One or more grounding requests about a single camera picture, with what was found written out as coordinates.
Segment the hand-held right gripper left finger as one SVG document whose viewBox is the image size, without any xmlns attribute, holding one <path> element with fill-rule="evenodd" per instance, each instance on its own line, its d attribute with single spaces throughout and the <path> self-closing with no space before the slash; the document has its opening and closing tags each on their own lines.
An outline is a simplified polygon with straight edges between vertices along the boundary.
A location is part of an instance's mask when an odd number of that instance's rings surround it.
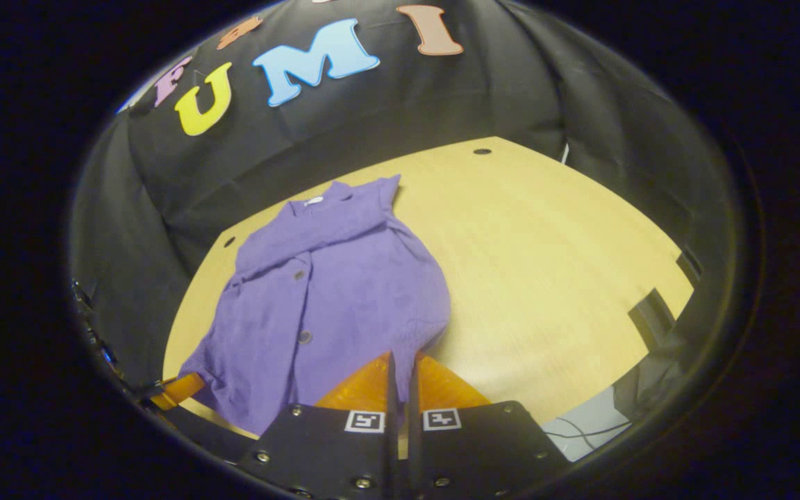
<svg viewBox="0 0 800 500">
<path fill-rule="evenodd" d="M 397 493 L 398 396 L 394 358 L 372 361 L 378 410 L 286 406 L 238 467 L 301 499 L 394 499 Z"/>
</svg>

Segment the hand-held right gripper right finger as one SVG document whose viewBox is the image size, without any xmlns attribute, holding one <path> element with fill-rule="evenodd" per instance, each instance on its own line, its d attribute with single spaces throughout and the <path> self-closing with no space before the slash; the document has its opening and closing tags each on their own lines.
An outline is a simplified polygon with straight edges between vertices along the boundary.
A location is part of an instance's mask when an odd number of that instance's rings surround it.
<svg viewBox="0 0 800 500">
<path fill-rule="evenodd" d="M 422 353 L 407 413 L 412 499 L 537 499 L 572 466 L 520 402 L 488 402 Z"/>
</svg>

